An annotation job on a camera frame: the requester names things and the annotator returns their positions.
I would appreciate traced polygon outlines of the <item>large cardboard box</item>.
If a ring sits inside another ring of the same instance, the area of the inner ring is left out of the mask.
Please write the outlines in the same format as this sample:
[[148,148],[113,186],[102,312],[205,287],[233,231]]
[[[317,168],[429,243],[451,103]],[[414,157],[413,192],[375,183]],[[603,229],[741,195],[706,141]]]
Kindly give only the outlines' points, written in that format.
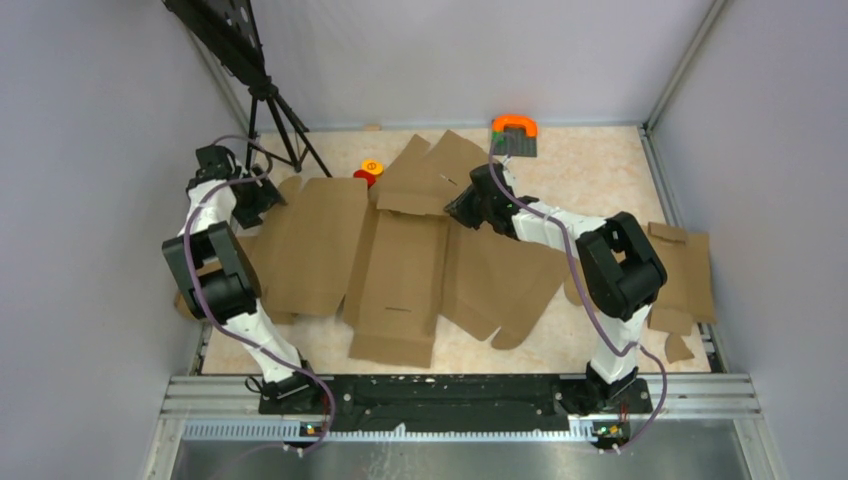
[[249,257],[276,330],[322,373],[541,371],[563,257],[445,216],[379,206],[363,181],[292,177]]

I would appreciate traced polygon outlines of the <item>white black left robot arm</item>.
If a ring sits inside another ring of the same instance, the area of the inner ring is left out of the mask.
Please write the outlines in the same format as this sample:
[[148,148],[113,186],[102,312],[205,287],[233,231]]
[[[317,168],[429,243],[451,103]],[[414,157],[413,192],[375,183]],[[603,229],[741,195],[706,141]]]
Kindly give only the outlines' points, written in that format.
[[284,204],[258,166],[246,168],[222,145],[197,149],[199,168],[188,182],[190,207],[179,233],[162,253],[190,313],[238,341],[260,367],[247,385],[265,400],[282,400],[297,413],[319,404],[320,386],[296,347],[284,340],[261,303],[258,274],[231,224],[262,224],[269,209]]

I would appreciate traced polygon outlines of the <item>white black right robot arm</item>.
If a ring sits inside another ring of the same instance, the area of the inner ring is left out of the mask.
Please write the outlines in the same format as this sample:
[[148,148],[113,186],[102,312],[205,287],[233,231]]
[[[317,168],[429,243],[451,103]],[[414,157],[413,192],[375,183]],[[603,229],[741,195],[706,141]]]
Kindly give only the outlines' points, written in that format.
[[587,216],[517,196],[511,173],[498,161],[469,177],[469,186],[444,208],[454,220],[473,229],[489,224],[498,234],[566,254],[579,301],[599,336],[577,407],[614,411],[637,378],[643,326],[668,278],[637,219],[624,211]]

